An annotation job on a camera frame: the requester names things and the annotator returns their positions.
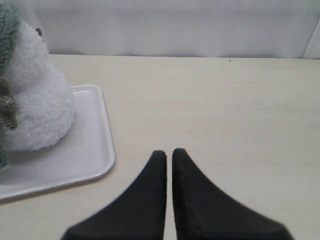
white backdrop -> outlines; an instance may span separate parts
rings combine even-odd
[[[51,53],[320,58],[320,0],[11,0]]]

green knit hat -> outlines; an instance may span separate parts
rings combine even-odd
[[[20,26],[20,13],[11,3],[0,3],[0,75],[14,52]]]

fluffy white fabric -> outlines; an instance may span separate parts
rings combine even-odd
[[[65,76],[48,63],[48,49],[24,21],[4,76],[18,105],[18,128],[1,126],[7,151],[32,151],[56,144],[74,120],[74,97]]]

white plush toy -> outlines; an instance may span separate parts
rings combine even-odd
[[[48,54],[41,31],[21,20],[13,5],[0,4],[0,78],[7,81],[15,101],[11,106],[16,106],[11,113],[9,105],[7,110],[3,106],[0,143],[5,151],[50,147],[71,128],[75,114],[71,86],[48,63]],[[15,116],[16,123],[8,116]]]

black rubber pad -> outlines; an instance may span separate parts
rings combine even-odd
[[[166,206],[167,156],[154,151],[122,195],[69,228],[62,240],[162,240]]]
[[[172,197],[178,240],[293,240],[284,225],[215,186],[184,149],[173,152]]]

